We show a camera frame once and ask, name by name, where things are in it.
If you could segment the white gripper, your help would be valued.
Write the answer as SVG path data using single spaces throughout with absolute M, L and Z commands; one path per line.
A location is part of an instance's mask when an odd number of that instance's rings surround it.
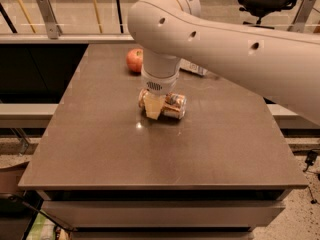
M 170 93 L 176 86 L 179 72 L 176 71 L 172 76 L 160 78 L 142 69 L 141 77 L 142 86 L 149 91 L 143 97 L 146 115 L 148 118 L 157 120 L 165 103 L 164 95 Z

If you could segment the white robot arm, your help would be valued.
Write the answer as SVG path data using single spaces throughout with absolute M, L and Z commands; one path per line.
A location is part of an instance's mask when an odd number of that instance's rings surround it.
M 320 38 L 203 20 L 199 0 L 140 0 L 128 30 L 144 49 L 144 86 L 165 95 L 181 58 L 320 124 Z

